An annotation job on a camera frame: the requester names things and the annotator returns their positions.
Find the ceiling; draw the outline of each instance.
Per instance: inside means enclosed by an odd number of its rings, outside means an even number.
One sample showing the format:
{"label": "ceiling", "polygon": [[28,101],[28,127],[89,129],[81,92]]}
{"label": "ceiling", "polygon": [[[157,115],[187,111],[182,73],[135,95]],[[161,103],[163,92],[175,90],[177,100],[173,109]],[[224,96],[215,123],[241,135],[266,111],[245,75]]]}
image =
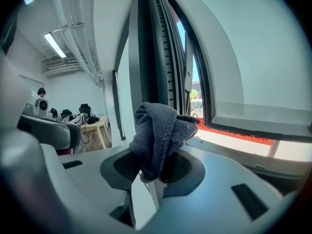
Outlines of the ceiling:
{"label": "ceiling", "polygon": [[[64,14],[68,25],[72,24],[69,13],[68,0],[61,0]],[[89,44],[91,56],[96,55],[93,25],[91,24],[91,13],[93,13],[94,0],[82,0],[83,15],[85,19],[85,29]],[[44,35],[58,28],[57,21],[52,10],[50,0],[34,0],[29,5],[22,5],[17,22],[17,30],[40,52],[42,53],[42,62],[46,63],[52,59],[59,59],[54,49],[50,46]],[[76,39],[74,31],[72,31],[76,45],[79,50],[79,43]],[[72,57],[72,53],[68,48],[61,32],[53,34],[56,42],[68,57]]]}

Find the black office chair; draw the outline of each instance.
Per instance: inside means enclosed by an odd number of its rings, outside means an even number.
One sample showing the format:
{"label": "black office chair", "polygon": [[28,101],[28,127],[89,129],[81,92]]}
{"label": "black office chair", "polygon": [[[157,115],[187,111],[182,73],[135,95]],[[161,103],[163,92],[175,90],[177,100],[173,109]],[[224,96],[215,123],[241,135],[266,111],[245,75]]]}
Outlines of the black office chair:
{"label": "black office chair", "polygon": [[88,118],[91,117],[91,107],[89,107],[88,104],[81,104],[79,108],[79,112],[83,114],[87,114]]}
{"label": "black office chair", "polygon": [[72,115],[73,113],[71,111],[69,111],[68,109],[63,110],[63,112],[60,114],[60,116],[62,117],[62,119],[66,118],[69,115]]}

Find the desk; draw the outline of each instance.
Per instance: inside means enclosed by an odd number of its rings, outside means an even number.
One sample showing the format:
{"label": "desk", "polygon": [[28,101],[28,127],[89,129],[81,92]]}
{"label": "desk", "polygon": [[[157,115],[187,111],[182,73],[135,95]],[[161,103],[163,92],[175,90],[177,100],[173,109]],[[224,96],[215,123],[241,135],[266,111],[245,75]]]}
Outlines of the desk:
{"label": "desk", "polygon": [[105,143],[104,143],[104,140],[103,140],[103,137],[102,137],[102,134],[101,134],[101,131],[100,131],[99,128],[100,127],[104,127],[104,131],[105,131],[109,141],[112,142],[111,138],[109,138],[109,135],[108,135],[108,132],[107,132],[107,126],[108,126],[107,117],[106,116],[102,116],[94,124],[83,123],[80,126],[80,129],[85,130],[85,131],[96,130],[97,131],[97,136],[98,136],[98,138],[99,138],[99,140],[100,140],[100,142],[102,144],[102,147],[104,149],[106,149],[106,146],[105,146]]}

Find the sky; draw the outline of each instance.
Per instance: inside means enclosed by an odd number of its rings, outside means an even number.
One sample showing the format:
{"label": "sky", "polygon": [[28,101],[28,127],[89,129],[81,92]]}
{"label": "sky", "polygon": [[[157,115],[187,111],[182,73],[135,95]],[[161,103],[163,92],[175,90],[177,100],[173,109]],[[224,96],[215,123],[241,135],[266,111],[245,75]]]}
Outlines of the sky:
{"label": "sky", "polygon": [[[185,30],[182,26],[181,21],[179,21],[176,25],[177,25],[177,28],[179,30],[180,37],[182,40],[183,50],[185,50]],[[194,56],[193,56],[193,80],[192,81],[199,81],[198,71],[197,71],[197,66],[196,66]]]}

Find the ceiling pipe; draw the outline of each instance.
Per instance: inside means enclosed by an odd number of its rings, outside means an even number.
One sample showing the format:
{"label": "ceiling pipe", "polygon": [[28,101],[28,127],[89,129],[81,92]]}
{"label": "ceiling pipe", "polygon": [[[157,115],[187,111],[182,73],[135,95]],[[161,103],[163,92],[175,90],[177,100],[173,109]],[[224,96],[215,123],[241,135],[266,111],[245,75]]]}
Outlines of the ceiling pipe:
{"label": "ceiling pipe", "polygon": [[[57,22],[58,22],[58,26],[62,29],[64,27],[67,26],[67,21],[64,15],[64,11],[63,11],[63,7],[62,7],[62,3],[61,0],[50,0],[51,4],[52,4],[52,8],[53,11],[55,13]],[[76,43],[74,41],[72,32],[70,30],[63,30],[61,31],[68,47],[70,48],[70,50],[72,51],[73,55],[75,56],[75,58],[77,59],[77,61],[79,62],[79,64],[81,65],[82,69],[86,72],[86,74],[90,77],[90,79],[97,85],[100,86],[100,84],[96,81],[94,74],[92,74],[90,72],[90,70],[87,67],[87,64],[84,62],[79,49],[76,46]]]}
{"label": "ceiling pipe", "polygon": [[[84,21],[83,14],[82,14],[82,0],[68,0],[68,3],[69,3],[69,12],[72,17],[73,24],[74,25],[84,24],[85,21]],[[75,28],[74,31],[76,33],[76,36],[80,44],[81,50],[84,54],[84,57],[86,58],[90,66],[91,72],[95,75],[97,82],[99,82],[99,76],[98,76],[98,73],[96,71],[96,68],[94,66],[94,63],[92,61],[92,57],[90,54],[86,30],[83,26],[83,27]]]}

